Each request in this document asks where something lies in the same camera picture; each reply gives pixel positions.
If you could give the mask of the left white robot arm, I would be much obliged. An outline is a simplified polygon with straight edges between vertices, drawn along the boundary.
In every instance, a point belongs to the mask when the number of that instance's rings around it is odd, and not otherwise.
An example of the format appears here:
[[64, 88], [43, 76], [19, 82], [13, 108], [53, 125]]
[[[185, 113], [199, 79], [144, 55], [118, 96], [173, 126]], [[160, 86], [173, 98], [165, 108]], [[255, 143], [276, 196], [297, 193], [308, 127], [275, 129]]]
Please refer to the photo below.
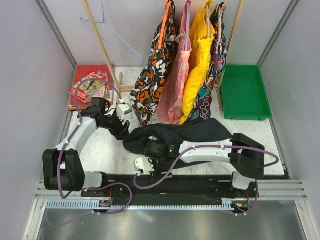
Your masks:
[[103, 172], [84, 171], [80, 155], [89, 138], [99, 129], [107, 129], [118, 141], [129, 135], [130, 122], [125, 116], [132, 108], [120, 100], [111, 113], [106, 110], [108, 101], [95, 97], [91, 105], [79, 112], [77, 122], [67, 137], [54, 149], [42, 155], [44, 186], [51, 191], [79, 192], [92, 189], [99, 197], [106, 196], [110, 185], [104, 181]]

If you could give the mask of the dark navy shorts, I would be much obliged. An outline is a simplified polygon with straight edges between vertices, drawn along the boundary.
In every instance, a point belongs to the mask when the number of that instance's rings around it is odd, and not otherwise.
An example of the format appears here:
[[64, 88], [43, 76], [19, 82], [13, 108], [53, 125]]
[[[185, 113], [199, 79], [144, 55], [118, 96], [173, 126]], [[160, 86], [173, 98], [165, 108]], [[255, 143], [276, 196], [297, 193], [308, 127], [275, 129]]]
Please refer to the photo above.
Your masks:
[[144, 155], [147, 145], [155, 137], [160, 145], [176, 145], [183, 141], [195, 143], [219, 142], [231, 139], [233, 135], [215, 118], [196, 120], [183, 125], [152, 124], [134, 129], [123, 140], [124, 148], [130, 153]]

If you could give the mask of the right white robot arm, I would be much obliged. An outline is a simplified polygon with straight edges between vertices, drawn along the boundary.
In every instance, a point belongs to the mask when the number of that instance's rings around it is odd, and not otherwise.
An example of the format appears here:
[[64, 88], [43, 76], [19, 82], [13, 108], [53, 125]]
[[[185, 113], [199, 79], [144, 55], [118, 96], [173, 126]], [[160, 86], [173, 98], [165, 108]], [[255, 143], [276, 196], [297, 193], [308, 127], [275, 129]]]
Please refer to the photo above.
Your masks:
[[242, 196], [254, 180], [264, 178], [265, 147], [242, 133], [217, 142], [176, 142], [170, 145], [150, 140], [144, 154], [153, 160], [154, 166], [169, 169], [178, 159], [184, 164], [198, 165], [209, 162], [227, 163], [233, 166], [229, 191], [235, 197]]

